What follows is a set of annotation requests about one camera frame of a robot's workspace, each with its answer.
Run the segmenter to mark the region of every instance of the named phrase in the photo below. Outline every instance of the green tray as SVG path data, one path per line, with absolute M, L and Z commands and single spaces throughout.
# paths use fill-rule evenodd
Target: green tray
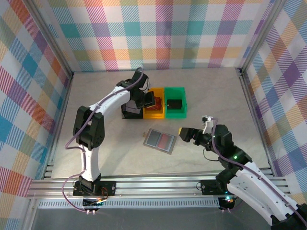
M 187 99 L 186 91 L 184 88 L 164 88 L 165 95 L 165 118 L 187 118 Z M 167 109 L 167 100 L 168 99 L 181 99 L 182 108 L 181 109 Z

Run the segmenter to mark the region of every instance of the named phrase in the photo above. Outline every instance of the red object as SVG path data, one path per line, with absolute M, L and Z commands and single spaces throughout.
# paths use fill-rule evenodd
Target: red object
M 168 139 L 169 139 L 169 135 L 162 134 L 158 147 L 165 150 Z
M 146 108 L 146 110 L 161 110 L 162 108 L 162 100 L 160 97 L 154 97 L 155 100 L 155 106 Z

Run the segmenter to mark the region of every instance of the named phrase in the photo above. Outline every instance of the cable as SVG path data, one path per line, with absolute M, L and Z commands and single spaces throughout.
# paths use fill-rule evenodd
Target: cable
M 305 227 L 307 228 L 307 222 L 304 220 L 304 218 L 298 213 L 298 211 L 291 205 L 289 204 L 288 201 L 284 200 L 283 196 L 281 194 L 279 194 L 279 192 L 270 184 L 268 183 L 263 177 L 261 177 L 258 173 L 256 173 L 254 170 L 252 170 L 251 168 L 241 164 L 241 163 L 238 163 L 236 161 L 233 161 L 233 160 L 230 160 L 226 157 L 224 157 L 220 152 L 219 150 L 217 149 L 216 145 L 215 145 L 215 141 L 214 141 L 214 134 L 215 134 L 215 128 L 216 128 L 216 125 L 217 125 L 217 122 L 218 122 L 218 118 L 212 118 L 212 120 L 215 120 L 215 123 L 213 125 L 213 129 L 212 129 L 212 133 L 211 133 L 211 136 L 212 136 L 212 146 L 213 146 L 213 149 L 215 151 L 215 153 L 221 158 L 223 159 L 224 161 L 227 161 L 229 163 L 232 163 L 232 164 L 235 164 L 247 171 L 249 171 L 250 173 L 254 174 L 259 180 L 263 181 L 284 203 L 286 206 L 288 206 L 299 218 L 300 220 L 303 222 L 303 224 L 305 225 Z
M 212 159 L 206 158 L 206 156 L 205 156 L 205 149 L 202 150 L 202 154 L 203 154 L 203 157 L 204 157 L 205 159 L 209 160 L 209 161 L 219 161 L 219 160 L 212 160 Z
M 200 182 L 198 182 L 198 183 L 196 184 L 196 189 L 199 190 L 199 191 L 201 191 L 201 189 L 199 189 L 199 188 L 197 187 L 198 184 L 200 184 Z
M 135 85 L 137 85 L 142 77 L 143 77 L 143 74 L 144 74 L 144 69 L 142 67 L 138 67 L 136 69 L 136 71 L 138 70 L 141 70 L 141 75 L 139 77 L 139 79 L 134 82 L 132 85 L 126 87 L 126 88 L 123 88 L 123 89 L 120 89 L 116 92 L 113 92 L 111 94 L 109 94 L 108 96 L 104 97 L 100 102 L 99 104 L 95 107 L 95 109 L 91 112 L 91 114 L 89 115 L 89 117 L 87 118 L 87 120 L 85 121 L 84 125 L 80 128 L 80 130 L 66 143 L 65 145 L 65 149 L 66 150 L 80 150 L 82 152 L 82 155 L 83 155 L 83 170 L 81 171 L 81 173 L 79 174 L 76 174 L 76 175 L 72 175 L 70 176 L 69 178 L 67 178 L 63 185 L 62 185 L 62 194 L 65 198 L 65 200 L 72 206 L 74 207 L 76 210 L 80 211 L 80 212 L 85 212 L 87 213 L 87 211 L 85 211 L 84 209 L 80 209 L 78 208 L 77 206 L 75 206 L 71 201 L 69 201 L 69 199 L 66 197 L 65 193 L 64 193 L 64 187 L 65 187 L 65 184 L 67 183 L 68 180 L 74 178 L 74 177 L 79 177 L 81 176 L 85 170 L 86 170 L 86 156 L 85 156 L 85 149 L 84 147 L 79 147 L 79 146 L 73 146 L 73 147 L 69 147 L 69 145 L 81 134 L 81 132 L 85 129 L 85 127 L 87 126 L 87 124 L 90 122 L 90 120 L 92 119 L 92 117 L 94 116 L 94 114 L 96 113 L 97 109 L 100 108 L 100 106 L 102 105 L 103 102 L 105 102 L 106 100 L 110 99 L 111 97 L 115 96 L 116 94 L 120 93 L 120 92 L 123 92 L 123 91 L 129 91 L 130 89 L 132 89 Z

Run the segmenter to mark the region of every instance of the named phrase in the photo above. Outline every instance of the plaid wallpaper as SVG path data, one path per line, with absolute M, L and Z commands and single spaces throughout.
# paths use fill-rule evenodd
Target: plaid wallpaper
M 0 1 L 0 230 L 17 229 L 69 80 L 21 0 Z
M 267 9 L 265 10 L 264 14 L 262 15 L 262 18 L 261 18 L 261 20 L 260 20 L 260 22 L 259 22 L 259 24 L 258 24 L 258 26 L 257 26 L 257 28 L 256 28 L 256 30 L 255 30 L 255 32 L 253 34 L 253 36 L 251 37 L 251 39 L 249 41 L 249 44 L 248 44 L 248 46 L 247 46 L 247 48 L 246 48 L 246 50 L 244 52 L 243 58 L 241 59 L 241 62 L 239 64 L 239 66 L 238 66 L 239 68 L 243 66 L 247 56 L 249 55 L 250 49 L 255 44 L 255 42 L 256 42 L 256 40 L 257 40 L 257 38 L 259 36 L 259 33 L 262 30 L 262 27 L 263 27 L 265 21 L 267 20 L 267 18 L 269 16 L 269 14 L 270 14 L 270 12 L 272 10 L 272 7 L 273 7 L 275 2 L 276 2 L 276 0 L 270 0 L 269 4 L 267 6 Z
M 73 70 L 113 71 L 239 65 L 270 0 L 35 2 Z
M 307 200 L 307 0 L 288 0 L 248 70 L 278 175 Z

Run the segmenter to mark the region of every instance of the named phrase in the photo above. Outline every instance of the black cable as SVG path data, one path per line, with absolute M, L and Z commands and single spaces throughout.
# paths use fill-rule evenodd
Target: black cable
M 205 156 L 205 149 L 202 150 L 202 154 L 203 154 L 203 157 L 204 157 L 205 159 L 209 160 L 209 161 L 219 161 L 219 160 L 212 160 L 212 159 L 206 158 L 206 156 Z
M 200 183 L 200 182 L 198 182 L 198 183 L 196 184 L 196 189 L 199 190 L 199 191 L 201 191 L 201 189 L 199 189 L 199 188 L 197 187 L 197 185 L 198 185 L 199 183 Z

